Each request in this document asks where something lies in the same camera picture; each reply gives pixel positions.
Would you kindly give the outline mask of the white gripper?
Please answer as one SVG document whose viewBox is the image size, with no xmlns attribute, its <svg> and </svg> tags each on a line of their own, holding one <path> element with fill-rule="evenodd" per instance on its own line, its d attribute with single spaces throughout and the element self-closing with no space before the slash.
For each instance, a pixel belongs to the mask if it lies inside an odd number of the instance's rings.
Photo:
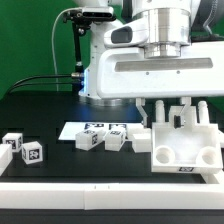
<svg viewBox="0 0 224 224">
<path fill-rule="evenodd" d="M 100 57 L 96 93 L 102 99 L 137 98 L 136 108 L 147 127 L 144 98 L 180 98 L 174 127 L 184 126 L 190 97 L 224 96 L 224 44 L 192 44 L 176 58 L 146 59 L 141 48 L 115 48 Z"/>
</svg>

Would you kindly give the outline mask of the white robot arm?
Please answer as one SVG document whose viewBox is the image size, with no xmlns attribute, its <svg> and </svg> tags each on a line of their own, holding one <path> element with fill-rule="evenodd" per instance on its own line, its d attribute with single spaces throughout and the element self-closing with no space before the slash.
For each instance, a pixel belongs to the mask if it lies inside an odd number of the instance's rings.
<svg viewBox="0 0 224 224">
<path fill-rule="evenodd" d="M 102 99 L 176 98 L 181 126 L 192 97 L 224 95 L 224 40 L 211 31 L 224 0 L 131 0 L 132 21 L 104 33 Z"/>
</svg>

